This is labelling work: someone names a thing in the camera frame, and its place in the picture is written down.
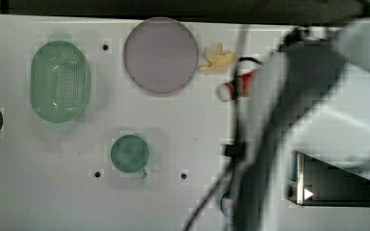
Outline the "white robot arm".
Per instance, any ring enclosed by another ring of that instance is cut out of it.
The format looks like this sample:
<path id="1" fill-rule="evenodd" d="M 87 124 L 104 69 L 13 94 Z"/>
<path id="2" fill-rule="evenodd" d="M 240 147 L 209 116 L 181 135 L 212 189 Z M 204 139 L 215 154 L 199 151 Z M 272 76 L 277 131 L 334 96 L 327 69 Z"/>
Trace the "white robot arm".
<path id="1" fill-rule="evenodd" d="M 370 17 L 289 45 L 251 83 L 234 231 L 370 231 Z"/>

